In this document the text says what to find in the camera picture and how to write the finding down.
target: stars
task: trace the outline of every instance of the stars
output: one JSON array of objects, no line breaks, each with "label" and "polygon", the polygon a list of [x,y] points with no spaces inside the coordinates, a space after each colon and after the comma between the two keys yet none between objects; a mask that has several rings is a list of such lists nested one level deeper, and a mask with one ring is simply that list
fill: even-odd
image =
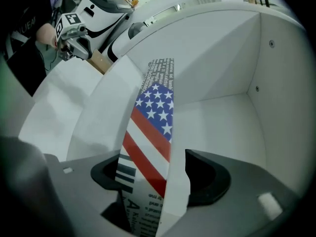
[{"label": "stars", "polygon": [[152,87],[153,87],[153,90],[154,89],[158,90],[159,85],[156,84],[155,86],[152,86]]},{"label": "stars", "polygon": [[154,94],[155,99],[156,99],[156,98],[160,98],[160,95],[161,95],[161,94],[162,94],[162,93],[159,93],[159,91],[157,91],[157,93]]},{"label": "stars", "polygon": [[171,95],[172,95],[172,93],[169,93],[169,91],[166,93],[166,94],[164,94],[165,96],[166,96],[166,99],[167,98],[171,98]]},{"label": "stars", "polygon": [[169,106],[169,110],[171,110],[171,108],[173,108],[173,101],[171,100],[170,104],[167,104]]},{"label": "stars", "polygon": [[156,112],[153,112],[153,109],[151,109],[150,112],[147,113],[148,114],[148,118],[147,119],[149,119],[149,118],[153,118],[154,119],[154,114],[155,113]]},{"label": "stars", "polygon": [[149,98],[150,98],[150,94],[151,94],[151,92],[147,91],[147,93],[145,93],[145,98],[146,98],[146,97],[149,97]]},{"label": "stars", "polygon": [[163,134],[165,135],[166,133],[169,133],[171,135],[171,131],[170,131],[171,128],[172,126],[169,126],[168,122],[166,122],[166,126],[162,126]]},{"label": "stars", "polygon": [[136,106],[138,106],[138,105],[139,105],[139,106],[142,106],[142,102],[143,102],[142,100],[138,99],[138,100],[136,101]]},{"label": "stars", "polygon": [[157,102],[156,104],[157,104],[157,109],[159,108],[159,107],[162,107],[163,108],[163,104],[164,104],[165,102],[162,102],[161,101],[161,99],[159,100],[159,102]]},{"label": "stars", "polygon": [[147,108],[147,107],[152,107],[152,103],[153,103],[153,102],[151,102],[150,99],[148,100],[148,102],[145,102],[146,108]]},{"label": "stars", "polygon": [[169,113],[165,113],[164,110],[162,110],[162,113],[158,113],[158,115],[160,116],[160,121],[162,121],[163,119],[164,120],[167,120],[167,115]]}]

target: person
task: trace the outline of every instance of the person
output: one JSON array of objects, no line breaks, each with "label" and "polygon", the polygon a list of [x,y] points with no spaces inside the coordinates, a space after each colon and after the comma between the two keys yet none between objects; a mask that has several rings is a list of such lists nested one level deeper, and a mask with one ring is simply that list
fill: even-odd
[{"label": "person", "polygon": [[17,20],[8,21],[12,30],[5,40],[4,58],[22,86],[33,96],[46,77],[44,60],[35,41],[57,47],[55,29],[49,23],[51,4],[50,0],[12,0],[11,6],[11,13],[15,14],[11,17]]}]

